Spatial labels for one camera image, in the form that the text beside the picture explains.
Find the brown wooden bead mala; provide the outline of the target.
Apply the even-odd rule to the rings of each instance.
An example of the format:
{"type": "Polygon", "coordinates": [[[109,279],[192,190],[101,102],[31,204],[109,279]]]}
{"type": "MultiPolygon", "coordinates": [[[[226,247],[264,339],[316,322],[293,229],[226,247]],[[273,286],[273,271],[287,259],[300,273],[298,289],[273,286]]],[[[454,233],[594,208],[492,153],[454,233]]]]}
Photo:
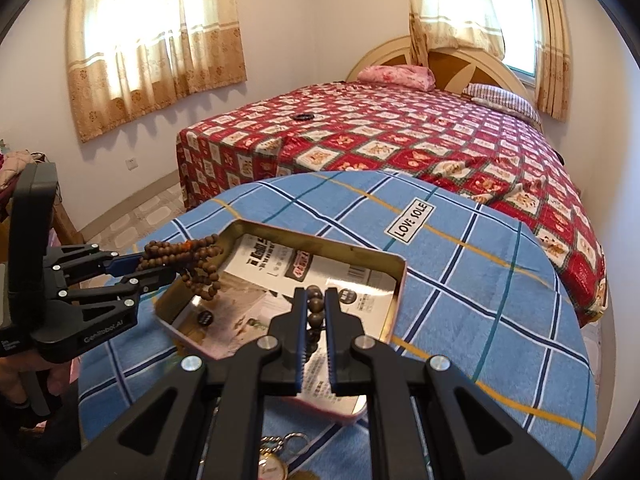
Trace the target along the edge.
{"type": "Polygon", "coordinates": [[[173,270],[195,296],[210,301],[220,289],[218,266],[213,258],[221,256],[223,252],[216,234],[180,243],[152,240],[145,245],[137,271],[159,268],[173,270]]]}

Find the gold pocket watch with chain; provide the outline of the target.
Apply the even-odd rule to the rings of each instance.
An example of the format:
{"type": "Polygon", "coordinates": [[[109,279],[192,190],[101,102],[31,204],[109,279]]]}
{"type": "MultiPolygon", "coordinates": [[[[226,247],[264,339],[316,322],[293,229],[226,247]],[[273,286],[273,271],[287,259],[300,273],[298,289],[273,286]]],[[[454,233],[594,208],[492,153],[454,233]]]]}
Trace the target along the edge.
{"type": "Polygon", "coordinates": [[[288,465],[282,460],[282,453],[292,441],[302,440],[309,443],[309,438],[302,432],[289,432],[284,436],[262,436],[260,439],[257,479],[285,480],[288,478],[288,465]]]}

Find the paper sheet in tin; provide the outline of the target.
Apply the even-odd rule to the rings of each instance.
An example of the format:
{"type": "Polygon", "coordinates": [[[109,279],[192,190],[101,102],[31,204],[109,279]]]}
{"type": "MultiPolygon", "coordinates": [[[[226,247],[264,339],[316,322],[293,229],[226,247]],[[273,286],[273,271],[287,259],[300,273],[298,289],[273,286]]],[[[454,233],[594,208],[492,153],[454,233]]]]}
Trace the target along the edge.
{"type": "Polygon", "coordinates": [[[217,295],[196,300],[180,326],[215,359],[264,336],[272,318],[291,309],[299,287],[336,288],[341,309],[359,316],[367,335],[390,340],[397,311],[397,280],[390,274],[245,234],[224,259],[219,277],[217,295]]]}

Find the pink metal tin box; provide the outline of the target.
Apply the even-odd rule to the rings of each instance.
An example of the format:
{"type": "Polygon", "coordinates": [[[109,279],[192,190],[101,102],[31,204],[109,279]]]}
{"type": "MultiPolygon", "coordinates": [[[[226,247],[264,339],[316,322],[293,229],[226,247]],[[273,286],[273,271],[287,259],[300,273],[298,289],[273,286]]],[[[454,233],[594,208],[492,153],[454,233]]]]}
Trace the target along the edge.
{"type": "Polygon", "coordinates": [[[407,275],[404,258],[350,243],[235,220],[219,234],[220,289],[204,300],[175,280],[154,304],[173,340],[213,359],[232,356],[288,312],[297,287],[335,288],[364,332],[390,341],[407,275]]]}

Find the blue plaid tablecloth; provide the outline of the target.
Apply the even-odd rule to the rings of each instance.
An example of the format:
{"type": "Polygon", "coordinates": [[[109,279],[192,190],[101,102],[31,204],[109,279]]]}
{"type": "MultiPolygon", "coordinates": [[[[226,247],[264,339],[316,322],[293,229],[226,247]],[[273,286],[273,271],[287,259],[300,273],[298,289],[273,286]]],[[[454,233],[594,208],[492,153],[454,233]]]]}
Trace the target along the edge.
{"type": "MultiPolygon", "coordinates": [[[[244,219],[400,255],[408,263],[392,347],[443,354],[581,479],[596,456],[597,398],[574,308],[532,232],[518,220],[405,174],[327,171],[241,184],[145,237],[182,242],[244,219]],[[400,234],[409,206],[421,227],[400,234]]],[[[88,440],[176,364],[154,320],[81,359],[80,426],[88,440]]],[[[330,422],[293,400],[266,403],[264,434],[304,434],[280,455],[289,479],[371,479],[368,421],[330,422]]]]}

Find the left beige curtain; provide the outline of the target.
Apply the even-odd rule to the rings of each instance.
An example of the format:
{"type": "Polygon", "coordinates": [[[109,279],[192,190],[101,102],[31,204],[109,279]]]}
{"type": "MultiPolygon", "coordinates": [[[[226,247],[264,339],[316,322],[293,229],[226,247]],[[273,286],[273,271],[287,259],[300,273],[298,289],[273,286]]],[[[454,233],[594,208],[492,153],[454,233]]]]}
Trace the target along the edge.
{"type": "Polygon", "coordinates": [[[68,0],[67,83],[89,142],[192,94],[240,84],[236,0],[68,0]]]}

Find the beige curtain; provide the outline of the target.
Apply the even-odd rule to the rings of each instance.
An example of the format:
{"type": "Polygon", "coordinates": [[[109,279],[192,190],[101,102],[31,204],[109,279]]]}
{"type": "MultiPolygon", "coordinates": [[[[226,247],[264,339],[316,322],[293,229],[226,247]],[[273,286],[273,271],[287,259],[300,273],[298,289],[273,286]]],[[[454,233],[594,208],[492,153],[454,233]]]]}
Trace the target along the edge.
{"type": "Polygon", "coordinates": [[[67,83],[89,142],[192,94],[240,84],[236,0],[68,0],[67,83]]]}
{"type": "Polygon", "coordinates": [[[559,122],[570,108],[570,31],[563,0],[533,0],[537,15],[536,105],[559,122]]]}
{"type": "Polygon", "coordinates": [[[411,59],[438,49],[474,49],[501,61],[506,43],[491,0],[409,0],[411,59]]]}

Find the red patterned bedspread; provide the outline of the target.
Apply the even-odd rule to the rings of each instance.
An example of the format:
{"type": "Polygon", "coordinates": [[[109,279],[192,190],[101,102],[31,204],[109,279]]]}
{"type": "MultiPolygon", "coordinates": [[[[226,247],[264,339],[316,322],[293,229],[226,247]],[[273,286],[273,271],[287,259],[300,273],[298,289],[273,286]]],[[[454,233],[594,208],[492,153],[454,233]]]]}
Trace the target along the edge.
{"type": "Polygon", "coordinates": [[[495,208],[538,237],[579,322],[608,306],[604,250],[559,155],[521,119],[453,93],[312,84],[182,129],[192,209],[234,186],[308,171],[392,170],[495,208]],[[296,122],[295,114],[314,120],[296,122]]]}

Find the plaid checked pillow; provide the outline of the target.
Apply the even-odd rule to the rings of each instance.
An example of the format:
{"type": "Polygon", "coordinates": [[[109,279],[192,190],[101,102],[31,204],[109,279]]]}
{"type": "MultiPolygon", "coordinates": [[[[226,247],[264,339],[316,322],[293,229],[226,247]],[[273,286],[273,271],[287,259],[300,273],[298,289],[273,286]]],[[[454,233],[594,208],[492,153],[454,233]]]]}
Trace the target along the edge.
{"type": "Polygon", "coordinates": [[[463,89],[462,96],[475,104],[521,119],[538,130],[542,129],[542,121],[536,108],[525,98],[509,90],[490,84],[468,84],[463,89]]]}

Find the pink floral pillow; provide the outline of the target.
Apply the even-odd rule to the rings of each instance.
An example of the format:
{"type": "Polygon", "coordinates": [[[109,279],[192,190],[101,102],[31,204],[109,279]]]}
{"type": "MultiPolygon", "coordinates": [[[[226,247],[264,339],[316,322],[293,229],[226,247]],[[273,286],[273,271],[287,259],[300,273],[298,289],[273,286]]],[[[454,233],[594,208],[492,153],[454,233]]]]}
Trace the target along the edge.
{"type": "Polygon", "coordinates": [[[436,79],[428,67],[416,65],[372,65],[360,70],[357,81],[385,84],[423,92],[436,88],[436,79]]]}

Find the cream wooden headboard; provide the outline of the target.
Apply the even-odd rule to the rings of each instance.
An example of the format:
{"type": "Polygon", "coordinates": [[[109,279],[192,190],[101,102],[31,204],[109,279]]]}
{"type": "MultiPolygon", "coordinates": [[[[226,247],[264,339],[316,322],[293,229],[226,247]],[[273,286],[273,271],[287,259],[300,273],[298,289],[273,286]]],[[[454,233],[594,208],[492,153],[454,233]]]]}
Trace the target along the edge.
{"type": "MultiPolygon", "coordinates": [[[[347,81],[371,65],[396,66],[411,61],[411,38],[403,36],[380,44],[369,51],[349,72],[347,81]]],[[[428,67],[433,72],[436,87],[460,94],[468,84],[491,84],[509,90],[534,104],[530,92],[521,79],[506,64],[490,54],[475,49],[439,49],[428,54],[428,67]]]]}

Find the far right beige curtain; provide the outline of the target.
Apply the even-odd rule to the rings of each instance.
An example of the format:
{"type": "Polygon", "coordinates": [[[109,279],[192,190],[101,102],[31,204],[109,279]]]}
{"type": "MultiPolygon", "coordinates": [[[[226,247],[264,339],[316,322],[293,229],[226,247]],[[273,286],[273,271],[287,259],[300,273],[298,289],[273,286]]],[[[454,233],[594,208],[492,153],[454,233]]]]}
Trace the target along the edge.
{"type": "Polygon", "coordinates": [[[563,0],[533,0],[537,15],[536,105],[559,122],[570,108],[570,31],[563,0]]]}

